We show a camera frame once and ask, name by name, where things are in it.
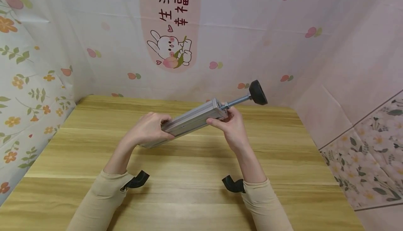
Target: black rubber part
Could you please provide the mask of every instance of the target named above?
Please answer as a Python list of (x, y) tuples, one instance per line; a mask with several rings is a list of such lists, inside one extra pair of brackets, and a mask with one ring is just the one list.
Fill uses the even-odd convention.
[(225, 185), (225, 188), (233, 193), (243, 192), (245, 193), (245, 189), (243, 188), (243, 180), (237, 180), (236, 182), (233, 181), (231, 175), (226, 176), (222, 179), (222, 182)]
[(256, 104), (267, 104), (266, 96), (264, 95), (264, 92), (258, 80), (254, 80), (251, 83), (251, 85), (249, 86), (249, 93), (251, 94), (251, 97)]
[(132, 178), (132, 180), (129, 181), (128, 183), (126, 183), (124, 188), (139, 188), (139, 187), (143, 186), (146, 183), (146, 181), (148, 180), (149, 176), (150, 175), (148, 175), (146, 172), (141, 170), (138, 173), (137, 176)]

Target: silver metal cylinder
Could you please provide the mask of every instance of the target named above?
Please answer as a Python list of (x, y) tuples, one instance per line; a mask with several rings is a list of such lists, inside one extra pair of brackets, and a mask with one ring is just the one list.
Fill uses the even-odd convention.
[(221, 106), (221, 109), (229, 109), (230, 107), (243, 103), (244, 101), (252, 100), (252, 97), (250, 94), (247, 94), (246, 96), (242, 96), (241, 98), (235, 99), (234, 101), (231, 101), (229, 103), (225, 103)]

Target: orange flower print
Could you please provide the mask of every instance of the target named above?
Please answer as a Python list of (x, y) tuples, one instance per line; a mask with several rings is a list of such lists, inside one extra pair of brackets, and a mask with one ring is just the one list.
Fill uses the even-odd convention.
[(6, 161), (6, 164), (8, 164), (9, 162), (16, 160), (16, 155), (16, 152), (9, 152), (3, 159)]
[(63, 115), (63, 110), (61, 108), (59, 108), (56, 113), (59, 115), (59, 117), (61, 117)]
[(8, 182), (4, 182), (3, 184), (1, 184), (0, 194), (5, 194), (6, 192), (8, 192), (8, 190), (10, 190), (10, 187), (8, 186)]
[(36, 117), (36, 115), (34, 115), (33, 117), (32, 117), (32, 119), (31, 119), (31, 122), (36, 122), (36, 121), (38, 121), (39, 119)]
[(20, 117), (9, 117), (6, 122), (4, 122), (5, 125), (8, 125), (8, 127), (14, 127), (14, 125), (20, 124), (21, 118)]
[(12, 81), (11, 83), (13, 84), (14, 87), (22, 89), (24, 81), (22, 79), (19, 79), (18, 77), (14, 77), (14, 81)]
[(18, 29), (13, 26), (14, 21), (10, 19), (6, 19), (5, 17), (0, 16), (0, 31), (3, 33), (8, 33), (8, 32), (17, 32)]
[(50, 127), (46, 127), (46, 129), (45, 129), (45, 131), (43, 133), (50, 134), (52, 132), (53, 132), (53, 127), (50, 126)]
[(52, 80), (55, 80), (55, 77), (53, 77), (52, 75), (47, 75), (43, 77), (43, 79), (47, 80), (48, 82), (51, 82)]
[(48, 113), (50, 113), (50, 108), (49, 108), (49, 106), (43, 106), (43, 113), (45, 113), (45, 115), (46, 114), (48, 114)]

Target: wooden tabletop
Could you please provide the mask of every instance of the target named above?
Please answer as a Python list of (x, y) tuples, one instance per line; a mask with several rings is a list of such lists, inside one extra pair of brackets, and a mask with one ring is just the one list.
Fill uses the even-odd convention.
[[(65, 230), (119, 139), (149, 112), (180, 115), (198, 103), (88, 96), (74, 109), (0, 207), (2, 230)], [(363, 230), (292, 109), (238, 106), (250, 143), (294, 230)], [(211, 126), (154, 149), (136, 147), (128, 171), (150, 175), (130, 189), (109, 230), (255, 230), (223, 134)]]

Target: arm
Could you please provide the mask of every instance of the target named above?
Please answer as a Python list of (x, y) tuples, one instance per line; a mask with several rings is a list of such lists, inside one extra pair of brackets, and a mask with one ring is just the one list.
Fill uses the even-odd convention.
[(242, 199), (252, 214), (257, 231), (292, 231), (287, 215), (249, 144), (241, 113), (233, 107), (228, 114), (223, 122), (210, 118), (207, 123), (224, 132), (238, 159), (244, 178)]
[(150, 112), (126, 133), (74, 213), (68, 231), (101, 231), (108, 228), (115, 210), (126, 196), (127, 188), (123, 187), (133, 178), (126, 169), (135, 146), (159, 139), (173, 139), (174, 136), (161, 130), (161, 122), (170, 119), (169, 115)]

